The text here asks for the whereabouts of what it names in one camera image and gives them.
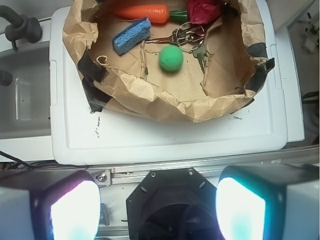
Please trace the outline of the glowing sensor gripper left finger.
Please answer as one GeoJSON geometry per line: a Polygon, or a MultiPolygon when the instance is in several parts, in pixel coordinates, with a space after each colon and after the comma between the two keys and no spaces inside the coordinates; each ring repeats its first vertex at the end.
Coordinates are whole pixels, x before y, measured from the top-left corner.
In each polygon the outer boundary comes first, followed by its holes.
{"type": "Polygon", "coordinates": [[[2,240],[94,240],[101,195],[86,170],[0,173],[2,240]]]}

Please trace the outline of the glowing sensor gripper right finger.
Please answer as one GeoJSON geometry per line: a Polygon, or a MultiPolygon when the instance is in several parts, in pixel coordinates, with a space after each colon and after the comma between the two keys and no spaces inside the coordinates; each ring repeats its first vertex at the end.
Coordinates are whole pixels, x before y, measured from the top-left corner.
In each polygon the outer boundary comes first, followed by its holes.
{"type": "Polygon", "coordinates": [[[318,240],[320,168],[229,165],[220,174],[215,206],[226,240],[318,240]]]}

